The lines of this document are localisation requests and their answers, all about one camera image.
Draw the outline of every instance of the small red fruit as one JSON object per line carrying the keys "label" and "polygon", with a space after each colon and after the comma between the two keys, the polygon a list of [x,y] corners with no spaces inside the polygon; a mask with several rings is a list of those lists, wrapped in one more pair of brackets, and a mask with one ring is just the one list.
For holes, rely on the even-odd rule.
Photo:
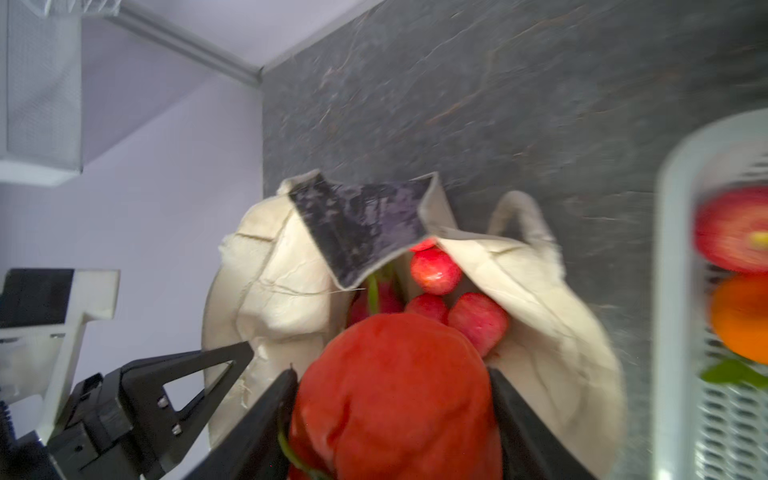
{"label": "small red fruit", "polygon": [[[395,294],[391,283],[379,282],[379,313],[401,313],[402,302]],[[368,290],[360,292],[357,300],[349,306],[346,317],[346,325],[352,326],[360,320],[371,316],[368,311]]]}
{"label": "small red fruit", "polygon": [[451,293],[462,279],[462,269],[439,248],[416,252],[411,259],[411,276],[426,293]]}
{"label": "small red fruit", "polygon": [[430,237],[426,240],[424,240],[421,243],[417,243],[413,247],[411,247],[412,252],[420,252],[422,250],[427,250],[428,248],[432,248],[435,245],[437,245],[437,240],[435,240],[434,237]]}
{"label": "small red fruit", "polygon": [[417,313],[448,325],[448,307],[441,297],[424,293],[406,305],[406,313]]}
{"label": "small red fruit", "polygon": [[448,312],[448,326],[463,333],[480,356],[488,355],[509,327],[509,315],[483,293],[465,293]]}
{"label": "small red fruit", "polygon": [[768,187],[732,190],[704,204],[696,216],[695,242],[721,268],[768,273]]}

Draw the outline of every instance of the green leaf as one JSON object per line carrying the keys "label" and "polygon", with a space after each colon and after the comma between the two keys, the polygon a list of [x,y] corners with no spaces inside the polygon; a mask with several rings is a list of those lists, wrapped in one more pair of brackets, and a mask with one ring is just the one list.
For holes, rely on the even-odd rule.
{"label": "green leaf", "polygon": [[739,359],[724,359],[704,370],[700,378],[707,383],[747,383],[756,389],[768,388],[768,377],[752,370]]}
{"label": "green leaf", "polygon": [[277,443],[280,444],[280,450],[283,451],[283,455],[288,458],[291,464],[310,476],[312,480],[333,480],[333,477],[323,472],[310,467],[297,455],[295,451],[288,443],[288,438],[285,433],[285,420],[283,419],[283,404],[277,408]]}
{"label": "green leaf", "polygon": [[376,315],[379,312],[379,281],[376,274],[368,275],[368,314]]}

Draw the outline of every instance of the perforated basket bottom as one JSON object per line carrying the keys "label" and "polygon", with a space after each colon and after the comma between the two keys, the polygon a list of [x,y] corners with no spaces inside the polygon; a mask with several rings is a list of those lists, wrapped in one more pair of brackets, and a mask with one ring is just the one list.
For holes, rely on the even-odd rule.
{"label": "perforated basket bottom", "polygon": [[[707,290],[730,276],[716,266],[707,267]],[[702,368],[733,354],[707,326]],[[752,365],[762,374],[768,367]],[[697,381],[698,429],[695,472],[703,480],[764,480],[768,478],[768,392],[752,386],[720,386]]]}

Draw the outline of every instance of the orange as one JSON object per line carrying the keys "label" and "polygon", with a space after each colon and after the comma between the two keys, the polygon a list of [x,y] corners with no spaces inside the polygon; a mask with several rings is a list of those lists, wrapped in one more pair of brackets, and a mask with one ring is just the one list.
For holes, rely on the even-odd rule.
{"label": "orange", "polygon": [[[326,347],[299,384],[290,444],[336,480],[501,480],[488,371],[458,331],[379,314]],[[307,478],[292,468],[292,480]]]}
{"label": "orange", "polygon": [[710,318],[725,346],[768,364],[768,275],[738,274],[722,282],[712,297]]}

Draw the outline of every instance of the bag handle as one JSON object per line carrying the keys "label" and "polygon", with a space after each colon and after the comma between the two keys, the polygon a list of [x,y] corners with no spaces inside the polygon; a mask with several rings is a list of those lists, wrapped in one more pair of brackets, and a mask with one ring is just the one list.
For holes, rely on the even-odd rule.
{"label": "bag handle", "polygon": [[523,241],[554,269],[559,278],[564,278],[565,265],[560,245],[549,230],[536,200],[527,193],[513,190],[498,201],[488,222],[488,235],[501,237],[515,215],[520,223]]}

